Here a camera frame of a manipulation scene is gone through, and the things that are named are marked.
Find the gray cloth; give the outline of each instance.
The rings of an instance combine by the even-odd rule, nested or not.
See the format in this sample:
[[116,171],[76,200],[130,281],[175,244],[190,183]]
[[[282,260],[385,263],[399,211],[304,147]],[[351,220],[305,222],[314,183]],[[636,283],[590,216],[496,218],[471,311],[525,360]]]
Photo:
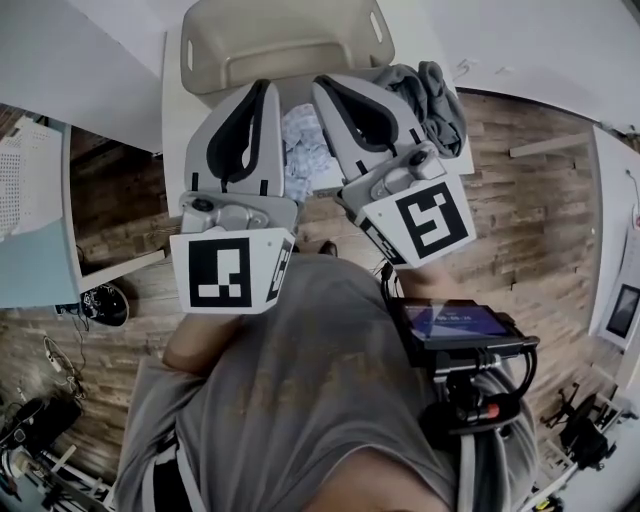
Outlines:
[[[504,372],[478,380],[491,392],[513,389]],[[118,510],[141,510],[145,468],[174,424],[208,510],[302,510],[365,447],[413,469],[455,509],[459,460],[434,450],[416,420],[434,400],[409,367],[373,276],[338,258],[294,255],[278,304],[245,317],[208,379],[141,363]],[[475,446],[474,511],[515,510],[536,470],[529,410],[509,438],[485,434]]]
[[409,104],[441,157],[460,156],[467,138],[467,121],[437,62],[421,62],[418,71],[405,64],[390,66],[375,83]]

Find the wooden floor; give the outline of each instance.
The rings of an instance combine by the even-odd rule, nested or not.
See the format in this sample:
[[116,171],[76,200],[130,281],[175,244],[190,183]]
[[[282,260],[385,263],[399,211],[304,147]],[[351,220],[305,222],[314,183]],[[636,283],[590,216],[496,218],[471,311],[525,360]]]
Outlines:
[[[611,384],[589,365],[615,371],[620,355],[584,328],[595,205],[586,155],[508,156],[510,147],[579,133],[588,124],[526,103],[481,95],[463,95],[462,101],[476,167],[464,183],[478,240],[448,256],[448,268],[470,296],[508,312],[522,331],[541,338],[538,374],[528,394],[536,416],[552,412],[557,390],[574,381],[583,384],[579,397],[611,393]],[[177,232],[166,214],[162,162],[81,131],[74,132],[72,161],[73,214],[86,264],[144,254]],[[330,238],[342,257],[368,269],[381,260],[331,199],[307,203],[298,238],[303,251]],[[84,415],[58,443],[59,450],[76,444],[72,462],[107,481],[116,474],[138,361],[161,354],[183,317],[170,259],[119,284],[132,318],[120,330],[91,323],[82,333]],[[55,388],[42,347],[45,334],[80,362],[70,318],[49,308],[0,313],[0,391],[7,402],[18,398],[18,387],[27,398]],[[539,429],[541,441],[551,435]]]

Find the white table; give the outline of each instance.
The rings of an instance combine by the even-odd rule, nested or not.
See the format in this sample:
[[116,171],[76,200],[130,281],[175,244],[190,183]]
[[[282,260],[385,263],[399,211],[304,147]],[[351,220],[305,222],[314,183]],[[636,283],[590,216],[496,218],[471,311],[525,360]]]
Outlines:
[[[595,126],[586,133],[512,148],[509,153],[513,158],[518,158],[577,146],[586,146],[588,149],[597,197],[588,317],[588,333],[595,335],[622,264],[627,228],[637,201],[633,181],[626,171],[631,171],[640,183],[640,154]],[[632,340],[614,379],[618,386],[623,389],[628,387],[639,361],[640,340]]]
[[[393,38],[396,50],[393,63],[417,67],[423,60],[436,61],[443,69],[447,85],[455,90],[444,52],[430,25],[423,2],[421,0],[378,0],[378,4]],[[177,14],[174,16],[175,24],[167,31],[162,78],[162,147],[167,203],[171,217],[182,214],[178,200],[185,191],[184,164],[187,145],[211,112],[210,105],[215,103],[209,98],[208,106],[182,86],[180,77],[182,16]],[[458,158],[442,162],[450,173],[473,174],[473,160],[468,140]],[[341,185],[342,173],[335,165],[331,171],[314,182],[313,188],[318,191],[337,188]]]
[[41,229],[0,243],[0,308],[51,306],[79,302],[80,294],[165,258],[163,250],[83,275],[73,228],[70,185],[71,126],[50,120],[62,133],[58,190],[62,212]]

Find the shoe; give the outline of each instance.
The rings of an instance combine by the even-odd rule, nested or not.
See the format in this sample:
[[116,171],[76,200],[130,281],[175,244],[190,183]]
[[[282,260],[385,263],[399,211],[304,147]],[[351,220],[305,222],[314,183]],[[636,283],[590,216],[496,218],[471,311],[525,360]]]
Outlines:
[[129,302],[112,283],[84,292],[80,296],[80,305],[87,318],[110,327],[120,327],[129,318]]
[[327,240],[322,244],[318,254],[326,254],[327,256],[338,257],[338,246],[334,244],[331,240]]

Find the gray towel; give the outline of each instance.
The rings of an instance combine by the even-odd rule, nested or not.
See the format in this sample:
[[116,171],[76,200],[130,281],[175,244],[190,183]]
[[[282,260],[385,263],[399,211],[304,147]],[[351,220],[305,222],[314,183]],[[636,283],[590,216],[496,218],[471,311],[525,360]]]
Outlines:
[[421,62],[418,71],[405,64],[389,66],[375,83],[409,104],[441,157],[460,155],[467,138],[467,121],[437,62]]

